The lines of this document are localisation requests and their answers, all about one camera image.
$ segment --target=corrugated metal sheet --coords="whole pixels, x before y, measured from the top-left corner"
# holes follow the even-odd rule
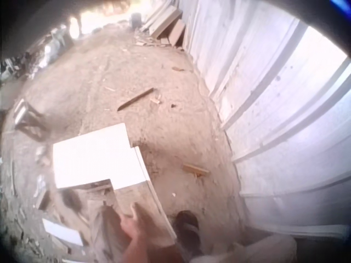
[[[350,224],[350,59],[265,2],[179,7],[183,46],[223,122],[251,224]]]

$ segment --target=wooden plank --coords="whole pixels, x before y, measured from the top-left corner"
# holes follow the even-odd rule
[[[38,210],[45,210],[45,208],[49,202],[49,197],[50,197],[49,190],[47,190],[47,189],[43,190],[38,196],[35,207]]]
[[[44,218],[43,224],[45,231],[49,234],[72,244],[83,246],[83,240],[78,231],[52,223]]]
[[[117,111],[123,110],[124,108],[128,107],[130,104],[133,104],[134,102],[140,100],[142,97],[145,97],[146,95],[150,94],[153,91],[154,91],[154,88],[151,88],[143,93],[140,93],[139,95],[135,96],[134,98],[128,100],[127,102],[122,104],[120,107],[118,107]]]
[[[141,32],[149,29],[149,27],[157,20],[157,18],[167,9],[170,3],[170,0],[164,2],[158,11],[152,13],[150,17],[146,20],[145,24],[141,27]]]
[[[172,46],[175,46],[182,35],[183,31],[185,30],[185,23],[181,20],[178,19],[174,27],[172,28],[168,38],[169,42],[171,43]]]
[[[149,32],[150,32],[150,36],[157,38],[160,36],[160,34],[178,17],[180,17],[180,15],[182,14],[182,12],[170,5],[165,12],[163,12],[163,14],[155,21],[155,23],[153,23],[152,26],[150,26]]]
[[[207,175],[210,173],[209,170],[202,169],[200,167],[194,166],[192,164],[183,164],[183,170],[188,171],[193,174]]]
[[[163,44],[163,45],[169,45],[168,37],[162,37],[162,38],[161,38],[161,44]]]

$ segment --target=wood chip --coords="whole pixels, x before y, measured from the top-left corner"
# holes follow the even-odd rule
[[[128,100],[127,102],[125,102],[124,104],[122,104],[117,111],[123,110],[124,108],[128,107],[130,104],[133,104],[134,102],[138,101],[139,99],[141,99],[142,97],[150,94],[151,92],[154,91],[154,88],[148,89],[147,91],[140,93],[139,95],[135,96],[134,98],[132,98],[131,100]]]
[[[111,92],[115,92],[115,90],[114,89],[111,89],[111,88],[109,88],[109,87],[104,87],[105,89],[108,89],[109,91],[111,91]]]
[[[35,207],[38,210],[45,210],[49,203],[49,197],[50,197],[49,190],[44,189],[39,194]]]
[[[210,173],[210,171],[194,166],[192,164],[183,164],[183,170],[195,174],[196,177],[207,175]]]
[[[153,103],[160,104],[161,102],[155,98],[150,98]]]
[[[135,44],[138,45],[138,46],[140,46],[140,47],[146,45],[146,43],[143,43],[143,42],[136,42]]]
[[[178,68],[178,67],[172,67],[172,69],[175,70],[175,71],[184,71],[183,68]]]

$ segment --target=debris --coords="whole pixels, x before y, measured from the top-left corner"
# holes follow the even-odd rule
[[[150,36],[157,38],[159,35],[180,15],[182,12],[170,5],[167,7],[167,9],[160,14],[160,16],[157,18],[157,20],[150,26],[149,32]]]
[[[49,190],[44,189],[43,191],[41,191],[40,195],[38,196],[35,207],[38,210],[45,210],[49,203],[49,197],[50,197]]]
[[[46,182],[44,181],[44,176],[40,174],[37,178],[37,188],[35,190],[33,197],[36,198],[38,194],[45,188],[46,188]]]
[[[168,37],[162,37],[161,38],[161,44],[164,44],[164,45],[169,45],[169,40],[168,40]]]
[[[111,88],[109,88],[109,87],[104,86],[104,88],[105,88],[105,89],[108,89],[108,90],[111,91],[111,92],[115,92],[114,89],[111,89]]]
[[[143,42],[136,42],[135,44],[138,45],[138,46],[140,46],[140,47],[146,45],[146,43],[143,43]]]
[[[210,173],[210,171],[208,170],[202,169],[191,164],[183,164],[183,170],[195,174],[196,177],[207,175]]]
[[[175,71],[184,71],[183,68],[178,68],[178,67],[172,67],[172,69],[175,70]]]
[[[15,188],[14,173],[15,173],[14,162],[11,160],[11,162],[10,162],[11,193],[13,196],[16,196],[17,193],[16,193],[16,188]]]
[[[51,236],[51,240],[53,241],[53,243],[62,251],[64,251],[67,254],[71,254],[71,248],[66,246],[64,243],[62,243],[60,240],[58,240],[57,238],[55,238],[54,236]]]
[[[36,163],[44,164],[46,166],[49,166],[51,164],[50,159],[47,157],[47,152],[48,152],[48,147],[45,146],[39,146],[36,150],[35,154],[35,161]]]
[[[22,208],[20,208],[20,214],[21,214],[23,220],[27,220],[26,214],[24,213]]]
[[[130,104],[138,101],[139,99],[141,99],[142,97],[150,94],[151,92],[154,91],[154,88],[148,89],[147,91],[140,93],[139,95],[135,96],[134,98],[132,98],[131,100],[127,101],[126,103],[122,104],[117,111],[123,110],[124,108],[128,107]]]
[[[173,29],[171,30],[168,36],[169,42],[173,47],[177,44],[184,30],[185,23],[181,19],[178,19],[177,23],[174,25]]]
[[[90,193],[90,192],[101,191],[101,190],[105,190],[105,189],[109,189],[109,188],[112,188],[112,185],[111,185],[111,184],[101,185],[101,186],[98,186],[98,187],[94,187],[94,188],[91,188],[91,189],[86,190],[85,192],[86,192],[86,193]]]
[[[78,231],[60,226],[46,219],[43,219],[43,224],[45,231],[49,234],[72,244],[83,246],[83,240]]]
[[[153,103],[160,104],[161,102],[155,98],[150,98]]]

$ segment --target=sandy soil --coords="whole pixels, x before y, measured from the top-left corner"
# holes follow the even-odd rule
[[[173,66],[184,71],[172,70]],[[117,112],[123,102],[151,87],[156,89],[153,94]],[[193,211],[200,221],[207,253],[215,242],[240,239],[239,183],[230,162],[230,147],[207,90],[184,52],[171,47],[139,47],[134,32],[108,27],[80,40],[56,63],[27,81],[22,96],[45,114],[52,129],[48,145],[125,122],[131,145],[142,150],[166,214],[172,217],[180,210]],[[161,104],[150,101],[158,96]],[[33,194],[37,177],[43,174],[50,182],[52,173],[35,162],[36,148],[43,144],[14,132],[12,115],[10,111],[2,134],[2,225],[9,228],[5,243],[10,243],[10,236],[17,237],[19,244],[12,244],[13,249],[22,255],[29,250],[27,237],[39,241],[46,257],[36,258],[38,262],[62,257],[89,259],[91,251],[84,256],[78,248],[72,255],[63,254],[45,233],[41,218],[53,216],[33,208]],[[10,190],[11,159],[17,198]],[[211,174],[197,179],[182,171],[183,162],[204,167]],[[26,219],[21,218],[20,208]],[[16,218],[24,229],[22,241]]]

